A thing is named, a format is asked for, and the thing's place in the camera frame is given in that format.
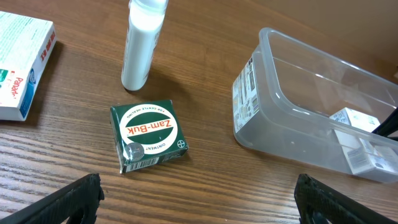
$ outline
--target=wood grain surface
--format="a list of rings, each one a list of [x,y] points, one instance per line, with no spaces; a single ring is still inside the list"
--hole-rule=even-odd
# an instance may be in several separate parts
[[[379,184],[243,149],[231,86],[263,27],[390,79],[395,66],[269,10],[261,0],[170,0],[146,85],[121,84],[128,0],[1,0],[0,10],[54,21],[59,41],[26,122],[0,121],[0,218],[100,173],[97,223],[299,223],[293,191],[308,173],[398,221],[398,184]],[[188,154],[124,175],[111,105],[171,99]]]

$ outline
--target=small white box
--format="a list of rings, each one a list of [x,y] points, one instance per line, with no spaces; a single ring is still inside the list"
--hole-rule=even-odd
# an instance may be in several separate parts
[[[340,110],[330,118],[370,133],[380,125],[377,118],[349,108]],[[398,180],[398,156],[394,150],[372,145],[365,139],[341,131],[335,130],[335,133],[343,145],[343,153],[354,175],[380,182]]]
[[[56,41],[53,22],[0,11],[0,119],[26,120]]]

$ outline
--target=white bottle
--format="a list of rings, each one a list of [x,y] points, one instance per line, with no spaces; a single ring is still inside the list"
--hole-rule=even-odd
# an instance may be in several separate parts
[[[168,1],[130,0],[122,68],[122,84],[128,90],[139,90],[147,81]]]

